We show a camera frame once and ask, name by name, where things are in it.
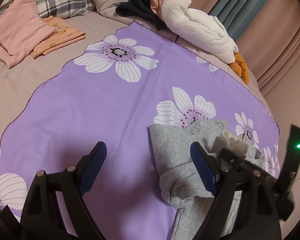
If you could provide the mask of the orange printed folded garment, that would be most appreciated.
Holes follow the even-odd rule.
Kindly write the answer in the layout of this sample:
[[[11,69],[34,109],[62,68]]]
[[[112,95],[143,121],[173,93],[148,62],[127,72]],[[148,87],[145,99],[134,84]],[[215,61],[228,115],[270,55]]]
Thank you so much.
[[[49,16],[43,19],[48,25],[55,28],[55,32],[49,37],[40,42],[30,53],[33,59],[51,53],[54,50],[63,48],[77,41],[83,40],[86,37],[84,31],[78,30],[70,26],[65,20]]]

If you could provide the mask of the pink folded garment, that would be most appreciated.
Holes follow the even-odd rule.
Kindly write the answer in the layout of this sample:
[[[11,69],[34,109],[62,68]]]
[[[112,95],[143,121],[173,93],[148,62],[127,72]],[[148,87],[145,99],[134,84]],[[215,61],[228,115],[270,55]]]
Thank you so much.
[[[0,59],[12,68],[54,32],[38,16],[36,0],[15,0],[0,16]]]

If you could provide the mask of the grey knit sweater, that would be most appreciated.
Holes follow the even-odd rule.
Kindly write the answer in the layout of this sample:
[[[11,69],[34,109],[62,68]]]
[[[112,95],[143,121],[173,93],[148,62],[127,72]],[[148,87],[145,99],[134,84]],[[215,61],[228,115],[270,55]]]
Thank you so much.
[[[198,120],[184,129],[161,124],[149,128],[161,196],[177,211],[172,239],[193,239],[214,201],[194,166],[190,145],[197,141],[217,158],[223,147],[232,145],[220,138],[227,127],[224,120]]]

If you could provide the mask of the white fleece garment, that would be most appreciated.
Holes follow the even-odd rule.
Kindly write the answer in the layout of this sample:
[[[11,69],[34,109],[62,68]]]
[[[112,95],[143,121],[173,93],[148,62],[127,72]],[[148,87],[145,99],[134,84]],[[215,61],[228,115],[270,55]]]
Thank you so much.
[[[216,16],[190,8],[191,0],[163,0],[161,16],[170,31],[224,63],[233,63],[238,46]]]

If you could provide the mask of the teal curtain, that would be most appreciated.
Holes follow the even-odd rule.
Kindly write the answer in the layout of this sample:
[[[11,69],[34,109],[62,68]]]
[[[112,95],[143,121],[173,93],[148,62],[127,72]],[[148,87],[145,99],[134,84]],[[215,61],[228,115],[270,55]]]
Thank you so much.
[[[238,40],[267,0],[218,0],[209,12],[223,24],[234,41]]]

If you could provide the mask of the orange knitted garment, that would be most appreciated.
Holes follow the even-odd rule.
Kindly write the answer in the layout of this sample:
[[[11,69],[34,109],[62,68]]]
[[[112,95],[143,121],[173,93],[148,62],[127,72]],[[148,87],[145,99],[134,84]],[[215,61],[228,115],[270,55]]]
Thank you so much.
[[[242,55],[239,53],[234,53],[235,61],[233,63],[229,63],[228,66],[243,80],[243,82],[248,85],[250,82],[250,73],[249,68]]]

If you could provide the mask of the purple floral bed sheet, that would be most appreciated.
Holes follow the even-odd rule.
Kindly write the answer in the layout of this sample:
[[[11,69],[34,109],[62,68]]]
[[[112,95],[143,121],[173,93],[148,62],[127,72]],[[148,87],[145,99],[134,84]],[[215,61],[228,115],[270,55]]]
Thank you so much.
[[[71,55],[7,127],[0,207],[20,216],[37,171],[60,172],[103,141],[106,161],[84,200],[104,236],[169,239],[177,211],[161,197],[148,128],[202,119],[226,121],[275,162],[278,126],[234,76],[138,24],[120,29]]]

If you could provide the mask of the peach garment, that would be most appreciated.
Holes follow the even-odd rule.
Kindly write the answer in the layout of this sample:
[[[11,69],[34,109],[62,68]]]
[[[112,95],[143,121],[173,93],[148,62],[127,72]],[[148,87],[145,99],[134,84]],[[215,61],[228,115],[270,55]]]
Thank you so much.
[[[164,0],[150,0],[150,7],[152,11],[161,18],[161,6]]]

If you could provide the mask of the black garment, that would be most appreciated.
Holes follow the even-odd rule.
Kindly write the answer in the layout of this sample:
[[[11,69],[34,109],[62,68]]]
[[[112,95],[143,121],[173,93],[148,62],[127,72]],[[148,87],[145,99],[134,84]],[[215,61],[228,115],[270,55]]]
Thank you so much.
[[[151,9],[151,0],[129,0],[120,3],[116,13],[123,17],[136,16],[155,25],[157,30],[166,30],[167,25]]]

